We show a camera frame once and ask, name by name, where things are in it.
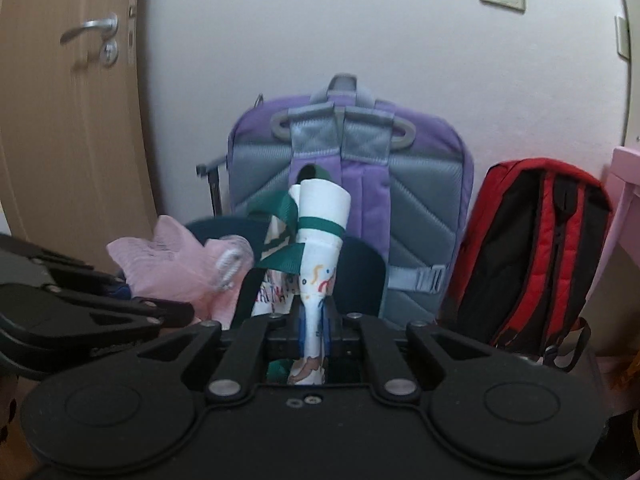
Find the pink cloth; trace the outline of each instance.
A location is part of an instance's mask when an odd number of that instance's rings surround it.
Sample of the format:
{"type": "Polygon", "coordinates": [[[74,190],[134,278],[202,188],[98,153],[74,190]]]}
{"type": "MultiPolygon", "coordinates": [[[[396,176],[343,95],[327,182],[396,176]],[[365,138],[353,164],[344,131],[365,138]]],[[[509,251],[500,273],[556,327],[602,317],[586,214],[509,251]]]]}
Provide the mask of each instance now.
{"type": "Polygon", "coordinates": [[[201,245],[170,216],[160,216],[152,241],[120,238],[107,245],[127,278],[132,296],[188,301],[200,320],[228,329],[242,280],[254,264],[249,242],[240,236],[201,245]]]}

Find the red backpack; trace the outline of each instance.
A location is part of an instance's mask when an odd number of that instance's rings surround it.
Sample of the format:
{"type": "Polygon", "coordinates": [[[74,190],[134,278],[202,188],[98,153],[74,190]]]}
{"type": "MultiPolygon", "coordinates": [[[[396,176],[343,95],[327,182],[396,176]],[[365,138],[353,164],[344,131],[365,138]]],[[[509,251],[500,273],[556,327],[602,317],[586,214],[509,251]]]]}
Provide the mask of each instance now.
{"type": "Polygon", "coordinates": [[[602,184],[575,166],[528,158],[492,167],[449,285],[453,329],[552,362],[584,306],[611,216],[602,184]]]}

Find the rolled paper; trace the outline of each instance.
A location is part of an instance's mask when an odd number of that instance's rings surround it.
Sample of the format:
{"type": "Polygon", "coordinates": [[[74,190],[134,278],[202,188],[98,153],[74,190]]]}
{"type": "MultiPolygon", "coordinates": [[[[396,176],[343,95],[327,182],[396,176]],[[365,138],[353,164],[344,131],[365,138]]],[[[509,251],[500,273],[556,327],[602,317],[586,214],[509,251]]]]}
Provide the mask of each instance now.
{"type": "Polygon", "coordinates": [[[300,184],[296,242],[304,244],[299,285],[306,330],[304,356],[289,378],[293,384],[324,381],[322,306],[334,278],[350,206],[349,193],[329,180],[313,178],[300,184]]]}

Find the gray mesh padding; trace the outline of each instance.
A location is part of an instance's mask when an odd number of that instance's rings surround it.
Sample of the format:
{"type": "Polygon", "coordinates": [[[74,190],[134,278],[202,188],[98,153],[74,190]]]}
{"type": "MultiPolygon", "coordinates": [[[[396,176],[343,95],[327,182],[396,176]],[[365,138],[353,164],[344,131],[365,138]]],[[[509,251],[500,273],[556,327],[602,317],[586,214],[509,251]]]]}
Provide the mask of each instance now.
{"type": "Polygon", "coordinates": [[[287,189],[292,149],[286,144],[236,144],[229,190],[233,210],[244,214],[252,198],[287,189]]]}
{"type": "Polygon", "coordinates": [[[296,156],[337,155],[338,126],[334,106],[308,106],[289,111],[291,145],[296,156]]]}
{"type": "MultiPolygon", "coordinates": [[[[389,264],[409,268],[450,265],[460,214],[462,160],[391,155],[389,173],[389,264]]],[[[412,319],[432,321],[445,291],[444,286],[438,294],[388,290],[381,315],[396,326],[412,319]]]]}
{"type": "Polygon", "coordinates": [[[393,122],[393,114],[378,110],[362,113],[348,107],[344,116],[342,158],[385,166],[391,149],[393,122]]]}

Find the purple backpack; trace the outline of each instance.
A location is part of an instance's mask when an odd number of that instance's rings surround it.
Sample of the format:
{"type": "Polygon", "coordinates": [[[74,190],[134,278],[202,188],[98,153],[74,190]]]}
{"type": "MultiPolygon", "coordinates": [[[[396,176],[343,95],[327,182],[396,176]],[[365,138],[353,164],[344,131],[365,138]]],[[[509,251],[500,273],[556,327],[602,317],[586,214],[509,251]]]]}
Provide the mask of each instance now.
{"type": "Polygon", "coordinates": [[[380,316],[396,326],[432,321],[473,186],[473,160],[458,134],[440,118],[375,100],[353,75],[338,74],[311,96],[259,98],[229,135],[233,212],[288,189],[307,164],[351,194],[347,234],[388,263],[380,316]]]}

